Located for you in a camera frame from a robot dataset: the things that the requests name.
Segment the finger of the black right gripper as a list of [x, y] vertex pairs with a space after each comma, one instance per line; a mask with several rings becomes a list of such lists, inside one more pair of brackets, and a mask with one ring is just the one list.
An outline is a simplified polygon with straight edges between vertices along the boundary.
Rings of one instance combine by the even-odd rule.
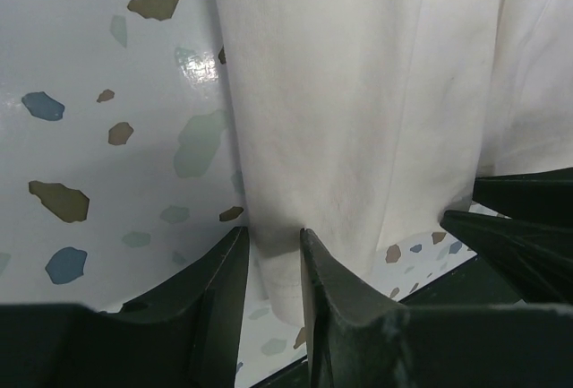
[[572, 168], [478, 177], [473, 200], [507, 216], [561, 216], [572, 210]]
[[440, 225], [527, 303], [572, 302], [570, 228], [462, 211], [446, 211]]

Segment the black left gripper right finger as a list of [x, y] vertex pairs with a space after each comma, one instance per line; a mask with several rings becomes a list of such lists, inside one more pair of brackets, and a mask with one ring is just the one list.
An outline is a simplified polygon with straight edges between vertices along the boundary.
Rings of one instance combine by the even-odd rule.
[[313, 387], [569, 387], [568, 305], [404, 306], [300, 233]]

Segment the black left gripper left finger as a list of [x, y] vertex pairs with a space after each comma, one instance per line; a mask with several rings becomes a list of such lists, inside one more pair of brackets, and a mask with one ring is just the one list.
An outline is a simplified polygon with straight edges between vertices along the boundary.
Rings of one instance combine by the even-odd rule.
[[232, 387], [248, 266], [248, 230], [235, 227], [117, 313], [2, 306], [1, 385]]

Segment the white t-shirt red print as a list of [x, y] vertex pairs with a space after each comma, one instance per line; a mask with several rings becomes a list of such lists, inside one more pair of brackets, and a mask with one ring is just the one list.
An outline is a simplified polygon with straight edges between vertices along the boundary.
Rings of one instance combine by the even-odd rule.
[[299, 232], [360, 277], [479, 176], [572, 164], [572, 0], [217, 0], [252, 241], [302, 325]]

